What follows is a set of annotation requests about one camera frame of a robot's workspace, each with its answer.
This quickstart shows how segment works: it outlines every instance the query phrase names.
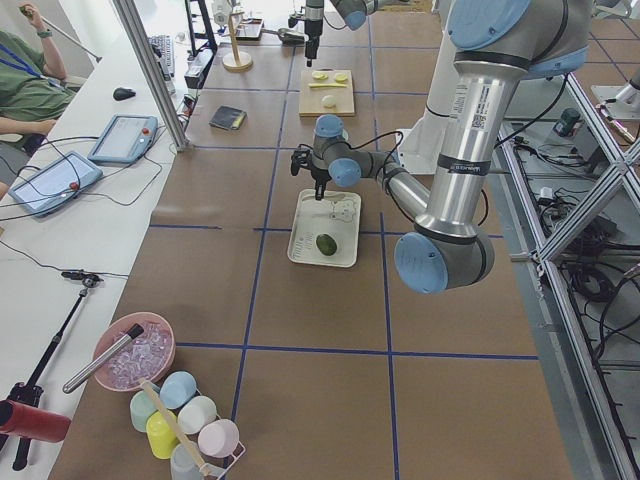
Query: beige tray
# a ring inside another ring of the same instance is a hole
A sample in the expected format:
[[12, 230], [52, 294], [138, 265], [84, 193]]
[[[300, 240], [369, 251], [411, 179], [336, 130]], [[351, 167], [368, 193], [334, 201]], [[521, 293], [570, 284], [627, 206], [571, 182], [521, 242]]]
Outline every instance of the beige tray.
[[[303, 190], [293, 220], [287, 255], [292, 262], [328, 267], [351, 267], [358, 254], [360, 196], [350, 192], [325, 191], [324, 199], [315, 199], [315, 191]], [[326, 256], [318, 250], [316, 237], [331, 235], [338, 250]]]

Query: round wooden base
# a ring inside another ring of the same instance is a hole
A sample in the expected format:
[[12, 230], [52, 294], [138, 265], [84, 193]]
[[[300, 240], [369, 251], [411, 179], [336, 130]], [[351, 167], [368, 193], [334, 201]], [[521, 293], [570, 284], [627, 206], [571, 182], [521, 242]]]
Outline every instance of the round wooden base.
[[233, 53], [227, 53], [222, 57], [222, 65], [230, 72], [242, 72], [251, 68], [253, 59], [247, 52], [238, 52], [238, 60], [236, 61]]

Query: green cloth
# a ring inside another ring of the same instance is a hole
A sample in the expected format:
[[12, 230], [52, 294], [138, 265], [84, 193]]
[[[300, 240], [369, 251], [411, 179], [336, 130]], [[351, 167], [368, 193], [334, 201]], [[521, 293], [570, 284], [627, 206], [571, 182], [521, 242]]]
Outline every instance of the green cloth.
[[[22, 39], [0, 31], [0, 43], [29, 63], [38, 73], [44, 68], [44, 54]], [[17, 63], [0, 50], [0, 58]], [[20, 121], [38, 121], [58, 118], [73, 100], [70, 90], [55, 87], [48, 80], [16, 70], [0, 63], [0, 115]]]

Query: yellow cup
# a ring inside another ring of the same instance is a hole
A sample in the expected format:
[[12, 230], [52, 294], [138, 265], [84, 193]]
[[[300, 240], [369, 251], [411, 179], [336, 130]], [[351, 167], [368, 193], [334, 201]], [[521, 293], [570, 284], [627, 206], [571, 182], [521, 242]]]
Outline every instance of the yellow cup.
[[147, 438], [153, 456], [162, 460], [171, 458], [171, 452], [180, 443], [160, 412], [154, 413], [147, 420]]

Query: avocado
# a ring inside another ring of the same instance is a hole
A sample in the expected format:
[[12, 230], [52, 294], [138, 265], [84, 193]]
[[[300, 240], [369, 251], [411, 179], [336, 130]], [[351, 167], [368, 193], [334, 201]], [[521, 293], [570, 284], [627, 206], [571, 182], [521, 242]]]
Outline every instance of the avocado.
[[316, 237], [316, 246], [318, 247], [318, 250], [320, 250], [320, 253], [327, 257], [330, 257], [338, 250], [336, 241], [331, 235], [327, 235], [326, 233]]

